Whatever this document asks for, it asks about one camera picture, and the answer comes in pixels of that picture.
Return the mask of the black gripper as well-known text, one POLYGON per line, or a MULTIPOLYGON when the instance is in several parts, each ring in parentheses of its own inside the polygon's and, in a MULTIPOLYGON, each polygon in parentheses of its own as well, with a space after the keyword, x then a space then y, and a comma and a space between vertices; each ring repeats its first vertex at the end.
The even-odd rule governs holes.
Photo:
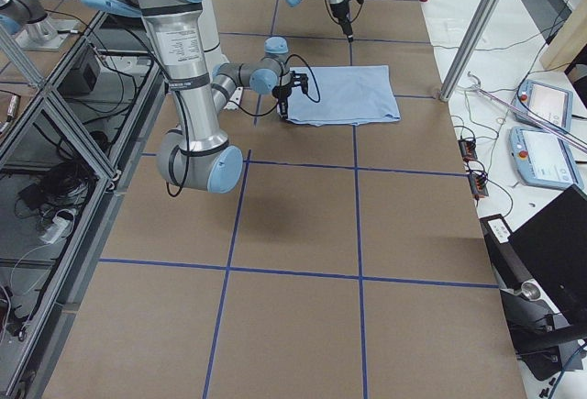
POLYGON ((277 100, 279 104, 279 116, 281 118, 288 118, 289 106, 287 104, 289 96, 292 94, 294 81, 290 79, 287 83, 276 85, 271 95, 277 100))
POLYGON ((354 41, 354 34, 349 16, 349 3, 340 2, 333 4, 332 15, 341 27, 343 34, 347 35, 348 42, 354 41))

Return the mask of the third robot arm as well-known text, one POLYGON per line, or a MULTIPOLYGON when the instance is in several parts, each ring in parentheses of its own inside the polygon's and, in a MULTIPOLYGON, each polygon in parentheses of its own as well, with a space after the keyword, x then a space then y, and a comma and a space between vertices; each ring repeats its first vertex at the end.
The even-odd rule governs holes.
POLYGON ((66 38, 59 24, 40 0, 1 0, 1 26, 24 50, 57 51, 66 38))

